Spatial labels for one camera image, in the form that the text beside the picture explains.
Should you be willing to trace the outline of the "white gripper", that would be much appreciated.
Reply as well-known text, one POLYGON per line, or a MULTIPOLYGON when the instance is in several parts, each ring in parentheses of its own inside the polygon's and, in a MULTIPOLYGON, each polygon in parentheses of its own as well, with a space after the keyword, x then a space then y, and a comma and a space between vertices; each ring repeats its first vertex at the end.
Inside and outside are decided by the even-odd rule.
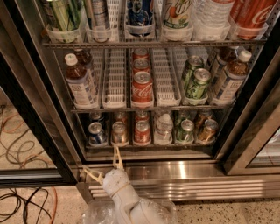
POLYGON ((116 169, 109 171, 106 175, 102 171, 93 170, 86 165, 83 166, 83 171, 100 185, 103 184, 105 192, 109 196, 113 196, 130 183, 126 171, 123 170, 123 161, 118 146, 114 147, 113 166, 116 169))

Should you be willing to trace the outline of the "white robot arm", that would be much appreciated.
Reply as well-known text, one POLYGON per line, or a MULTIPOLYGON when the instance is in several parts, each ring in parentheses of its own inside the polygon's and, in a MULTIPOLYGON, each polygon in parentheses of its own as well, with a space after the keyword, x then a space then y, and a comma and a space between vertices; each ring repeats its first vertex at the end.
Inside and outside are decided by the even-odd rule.
POLYGON ((97 181, 113 200, 115 216, 119 224, 165 224, 160 215, 157 204, 148 199, 141 198, 123 168, 121 153, 114 147, 114 168, 104 174, 101 171, 83 166, 83 171, 93 180, 97 181))

